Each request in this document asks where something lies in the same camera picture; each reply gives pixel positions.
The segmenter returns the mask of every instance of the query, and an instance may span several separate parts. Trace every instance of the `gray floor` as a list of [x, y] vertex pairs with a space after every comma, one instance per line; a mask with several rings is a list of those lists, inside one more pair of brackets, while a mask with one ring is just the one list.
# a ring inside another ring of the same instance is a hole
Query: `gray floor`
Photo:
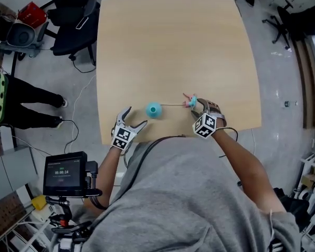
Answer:
[[[293, 51], [284, 49], [281, 41], [272, 44], [276, 32], [261, 22], [269, 13], [261, 7], [259, 0], [256, 0], [254, 8], [249, 7], [244, 0], [238, 0], [237, 4], [256, 62], [263, 121], [262, 127], [253, 132], [240, 132], [239, 143], [250, 152], [255, 152], [265, 166], [272, 185], [282, 187], [289, 193], [298, 178], [299, 158], [310, 151], [313, 136], [313, 131], [302, 129], [302, 92], [296, 58]], [[53, 42], [53, 39], [46, 37], [43, 48], [50, 48]], [[92, 67], [87, 51], [81, 51], [77, 65], [84, 70]], [[24, 59], [16, 67], [16, 77], [34, 86], [59, 93], [69, 101], [68, 108], [59, 110], [43, 104], [28, 107], [43, 113], [60, 114], [66, 119], [72, 118], [74, 101], [94, 75], [95, 72], [79, 73], [67, 56], [56, 57], [46, 50], [34, 59]], [[284, 109], [282, 104], [285, 100], [298, 101], [298, 105]], [[90, 160], [100, 163], [109, 147], [102, 145], [99, 133], [96, 78], [93, 78], [77, 101], [74, 121], [80, 133], [71, 151], [84, 150]], [[70, 122], [64, 123], [59, 130], [16, 130], [18, 137], [51, 154], [63, 153], [65, 143], [71, 139], [71, 132]], [[36, 152], [33, 154], [40, 179], [32, 184], [32, 188], [42, 191], [45, 159]], [[120, 183], [124, 172], [121, 159], [116, 184]]]

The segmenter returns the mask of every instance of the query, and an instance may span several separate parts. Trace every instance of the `pink toy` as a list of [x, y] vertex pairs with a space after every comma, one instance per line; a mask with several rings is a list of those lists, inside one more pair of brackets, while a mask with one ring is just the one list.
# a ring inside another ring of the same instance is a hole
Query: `pink toy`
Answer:
[[183, 95], [188, 98], [188, 102], [187, 101], [183, 102], [184, 107], [192, 107], [192, 108], [194, 108], [195, 105], [196, 105], [196, 101], [197, 101], [196, 94], [193, 94], [192, 96], [190, 96], [190, 95], [187, 95], [187, 94], [184, 93]]

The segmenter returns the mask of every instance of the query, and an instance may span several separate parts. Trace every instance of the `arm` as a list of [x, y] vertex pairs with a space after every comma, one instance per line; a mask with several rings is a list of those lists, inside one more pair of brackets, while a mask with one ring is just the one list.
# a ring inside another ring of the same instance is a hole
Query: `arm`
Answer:
[[[110, 197], [114, 186], [114, 179], [117, 172], [119, 157], [121, 150], [111, 147], [105, 159], [98, 168], [98, 176], [96, 179], [96, 188], [103, 191], [103, 194], [97, 197], [102, 206], [109, 206]], [[84, 200], [84, 206], [91, 209], [96, 216], [99, 216], [104, 210], [96, 208], [89, 198]]]
[[[223, 122], [217, 119], [217, 127], [222, 127]], [[224, 151], [233, 170], [238, 175], [244, 193], [262, 211], [269, 213], [286, 212], [281, 201], [275, 194], [265, 168], [261, 162], [239, 143], [233, 140], [224, 130], [218, 130], [213, 138]]]

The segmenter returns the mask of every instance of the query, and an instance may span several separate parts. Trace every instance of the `wooden table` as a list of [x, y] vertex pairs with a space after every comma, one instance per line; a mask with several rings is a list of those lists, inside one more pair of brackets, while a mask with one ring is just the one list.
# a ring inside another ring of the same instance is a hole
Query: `wooden table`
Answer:
[[103, 0], [97, 42], [103, 144], [127, 106], [127, 125], [149, 121], [138, 142], [194, 135], [189, 109], [145, 114], [149, 102], [182, 103], [183, 92], [219, 104], [236, 130], [261, 126], [256, 67], [234, 0]]

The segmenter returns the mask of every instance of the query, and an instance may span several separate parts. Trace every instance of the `screen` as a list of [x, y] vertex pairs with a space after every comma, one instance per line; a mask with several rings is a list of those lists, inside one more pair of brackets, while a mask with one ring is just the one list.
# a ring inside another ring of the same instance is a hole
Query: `screen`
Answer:
[[47, 167], [46, 186], [78, 187], [80, 185], [80, 160], [50, 162]]

